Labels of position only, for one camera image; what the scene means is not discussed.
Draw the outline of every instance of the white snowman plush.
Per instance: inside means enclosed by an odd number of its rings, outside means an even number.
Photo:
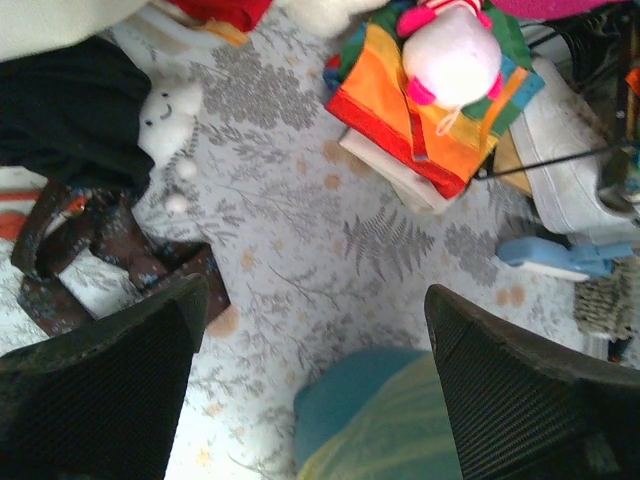
[[[156,168],[165,168],[191,138],[202,97],[199,83],[175,78],[154,82],[140,111],[138,145]],[[193,160],[181,158],[176,163],[176,173],[183,180],[194,178],[197,172]],[[185,212],[188,207],[188,200],[180,193],[169,195],[165,201],[165,209],[171,214]]]
[[[460,110],[502,90],[500,44],[484,0],[419,0],[397,25],[404,43],[402,61],[409,79],[407,95],[418,105],[450,110],[439,132],[446,133]]]

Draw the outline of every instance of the brown patterned bag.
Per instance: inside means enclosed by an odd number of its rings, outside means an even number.
[[[47,184],[11,254],[11,263],[24,273],[18,303],[47,335],[60,335],[94,320],[58,278],[85,248],[126,270],[143,296],[200,273],[209,283],[209,321],[229,306],[210,245],[151,241],[136,222],[127,194],[93,192],[79,216],[44,238],[53,221],[81,195],[78,190]]]

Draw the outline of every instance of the bag strap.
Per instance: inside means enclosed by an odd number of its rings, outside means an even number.
[[[38,250],[49,226],[80,196],[79,192],[55,182],[42,189],[11,252],[11,264],[33,279],[51,278],[51,272],[41,271]]]
[[[129,280],[142,291],[170,272],[135,219],[131,199],[120,196],[101,212],[90,250],[93,255],[129,273]]]

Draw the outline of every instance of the plush toy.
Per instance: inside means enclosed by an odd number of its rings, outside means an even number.
[[[153,159],[156,168],[165,168],[191,138],[202,95],[199,83],[163,79],[154,85],[140,111],[138,145]],[[180,158],[175,168],[183,180],[198,173],[195,162],[187,158]],[[165,201],[168,213],[182,213],[187,208],[189,202],[180,193],[169,195]]]
[[[502,89],[500,45],[483,0],[426,0],[398,21],[409,79],[407,94],[419,105],[454,110]]]
[[[388,0],[275,0],[287,16],[304,30],[319,37],[344,32],[351,17],[384,6]]]

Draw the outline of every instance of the pink toy ear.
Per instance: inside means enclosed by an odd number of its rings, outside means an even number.
[[[487,97],[489,97],[491,100],[495,100],[496,98],[498,98],[498,95],[500,95],[500,92],[502,92],[502,73],[498,74],[496,81],[491,87],[491,90],[489,90],[489,93],[487,93]]]
[[[493,28],[493,21],[491,20],[491,17],[486,13],[480,12],[478,14],[478,20],[480,20],[480,23],[482,24],[482,26],[487,30],[490,31]]]
[[[436,101],[436,96],[429,91],[420,80],[416,77],[413,77],[411,81],[409,81],[409,85],[407,86],[407,95],[409,98],[416,102],[418,105],[431,105]]]
[[[408,37],[416,30],[419,30],[425,25],[431,23],[434,18],[436,18],[436,12],[426,5],[411,8],[404,12],[400,17],[400,20],[398,20],[396,32],[398,32],[398,35],[401,37]]]

